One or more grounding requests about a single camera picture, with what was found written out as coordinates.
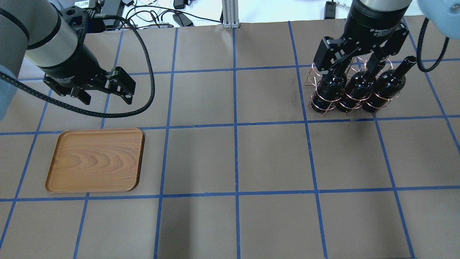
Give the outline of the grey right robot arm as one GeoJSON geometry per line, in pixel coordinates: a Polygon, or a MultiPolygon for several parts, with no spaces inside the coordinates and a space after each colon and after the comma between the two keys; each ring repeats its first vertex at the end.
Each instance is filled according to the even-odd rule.
{"type": "MultiPolygon", "coordinates": [[[[371,54],[367,66],[376,71],[377,64],[398,54],[409,34],[401,20],[410,3],[409,0],[354,0],[342,36],[338,39],[322,38],[317,49],[314,64],[323,73],[323,80],[329,83],[344,76],[354,57],[371,54]]],[[[444,57],[449,39],[459,39],[459,1],[419,0],[418,5],[425,16],[417,47],[418,67],[422,72],[430,72],[444,57]],[[420,63],[421,49],[424,31],[430,21],[446,39],[434,66],[425,68],[420,63]]]]}

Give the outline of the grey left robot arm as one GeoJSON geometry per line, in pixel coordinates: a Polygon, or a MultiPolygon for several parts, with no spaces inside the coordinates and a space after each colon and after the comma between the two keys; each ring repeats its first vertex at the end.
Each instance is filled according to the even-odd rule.
{"type": "Polygon", "coordinates": [[[114,94],[132,103],[135,81],[121,67],[102,69],[84,44],[87,33],[102,32],[96,10],[78,5],[58,10],[47,0],[1,1],[1,72],[18,78],[27,58],[44,73],[59,96],[89,105],[89,90],[114,94]]]}

